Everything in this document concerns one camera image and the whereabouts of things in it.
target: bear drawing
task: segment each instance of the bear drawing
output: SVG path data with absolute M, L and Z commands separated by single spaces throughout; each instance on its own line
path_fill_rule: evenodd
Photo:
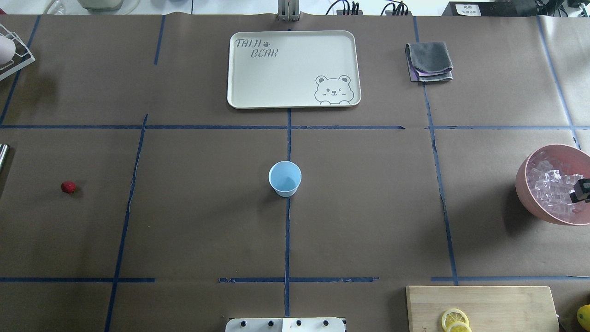
M 350 88 L 350 77 L 347 75 L 342 75 L 337 79 L 318 76 L 316 83 L 316 99 L 320 105 L 349 105 L 355 96 Z

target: lemon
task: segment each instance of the lemon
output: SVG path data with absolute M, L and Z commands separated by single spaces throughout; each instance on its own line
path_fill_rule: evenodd
M 590 331 L 590 304 L 578 309 L 578 322 L 586 331 Z
M 464 312 L 462 312 L 461 310 L 459 310 L 457 308 L 449 309 L 442 314 L 441 325 L 442 325 L 443 331 L 447 331 L 447 327 L 452 325 L 452 323 L 454 323 L 454 322 L 465 323 L 465 325 L 467 325 L 467 327 L 469 327 L 469 318 L 467 318 L 467 315 L 465 315 Z
M 446 332 L 471 332 L 471 327 L 462 321 L 456 321 L 446 329 Z

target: table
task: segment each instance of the table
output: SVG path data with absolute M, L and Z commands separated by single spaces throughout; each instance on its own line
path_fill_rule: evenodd
M 222 331 L 234 317 L 289 315 L 405 331 L 407 285 L 550 286 L 580 330 L 590 229 L 533 217 L 514 177 L 541 146 L 590 149 L 590 21 L 0 23 L 37 58 L 0 82 L 0 142 L 12 147 L 0 174 L 3 330 Z M 288 29 L 356 37 L 360 104 L 227 104 L 230 36 Z M 404 47 L 417 40 L 447 43 L 453 81 L 409 81 Z M 303 173 L 290 199 L 267 183 L 279 160 Z M 65 180 L 81 189 L 62 193 Z

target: gray towel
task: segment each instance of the gray towel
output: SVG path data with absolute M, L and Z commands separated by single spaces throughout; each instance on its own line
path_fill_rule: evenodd
M 444 42 L 406 44 L 405 52 L 412 82 L 453 79 L 453 64 Z

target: light blue plastic cup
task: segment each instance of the light blue plastic cup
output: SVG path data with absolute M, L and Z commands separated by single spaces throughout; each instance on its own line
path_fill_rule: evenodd
M 301 170 L 290 161 L 279 161 L 270 168 L 268 182 L 281 197 L 292 196 L 301 183 Z

